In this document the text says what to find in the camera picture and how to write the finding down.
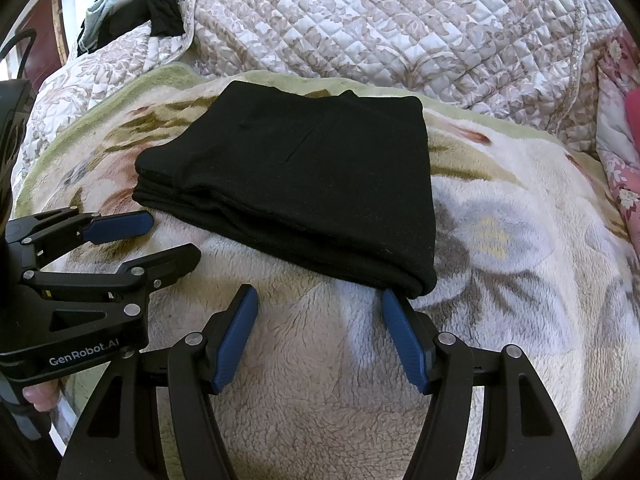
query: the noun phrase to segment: white quilted cover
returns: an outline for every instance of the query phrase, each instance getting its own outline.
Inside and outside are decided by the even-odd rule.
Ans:
[[[619,17],[607,0],[180,0],[187,33],[149,25],[43,85],[14,191],[59,131],[193,40],[203,75],[343,76],[547,130],[593,151],[595,63]]]

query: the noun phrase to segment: metal screw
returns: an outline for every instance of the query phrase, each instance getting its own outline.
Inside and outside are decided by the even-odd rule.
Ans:
[[[202,343],[202,334],[200,332],[191,332],[184,338],[184,342],[189,346],[196,346]]]
[[[124,313],[127,314],[127,316],[135,317],[138,314],[140,314],[140,307],[137,306],[135,303],[129,303],[124,308]]]
[[[520,357],[522,355],[522,350],[520,349],[520,347],[518,347],[516,345],[509,345],[509,346],[507,346],[507,354],[510,357],[513,357],[514,359],[517,359],[518,357]]]
[[[438,335],[438,341],[443,345],[453,345],[456,342],[456,336],[449,332],[442,332]]]

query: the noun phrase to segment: bed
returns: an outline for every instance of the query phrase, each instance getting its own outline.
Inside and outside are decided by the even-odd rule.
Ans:
[[[640,408],[640,266],[593,156],[597,62],[619,24],[610,4],[180,4],[183,37],[152,38],[142,25],[43,85],[15,173],[14,214],[138,208],[130,200],[137,153],[179,135],[234,78],[309,98],[412,92],[433,153],[440,277],[412,305],[468,344],[521,345],[584,477],[593,477]],[[257,334],[235,383],[214,400],[239,477],[401,478],[427,404],[382,330],[380,295],[154,215],[139,244],[77,250],[54,268],[109,272],[135,255],[196,243],[203,261],[194,275],[152,297],[150,348],[201,326],[239,283],[257,287]],[[101,371],[65,383],[54,415],[64,438]],[[460,479],[471,476],[480,406],[477,397]],[[167,410],[161,416],[180,478]]]

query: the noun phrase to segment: brown door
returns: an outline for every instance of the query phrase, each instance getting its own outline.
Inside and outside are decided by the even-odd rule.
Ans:
[[[18,30],[25,28],[35,28],[38,33],[24,69],[25,77],[30,79],[33,89],[37,92],[43,81],[62,67],[54,30],[52,0],[38,1]],[[26,41],[18,45],[19,59],[22,59],[26,45]]]

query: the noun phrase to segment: human hand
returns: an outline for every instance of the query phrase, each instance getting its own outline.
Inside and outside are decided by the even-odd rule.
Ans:
[[[48,412],[56,407],[60,397],[60,382],[56,379],[22,389],[24,398],[39,412]]]

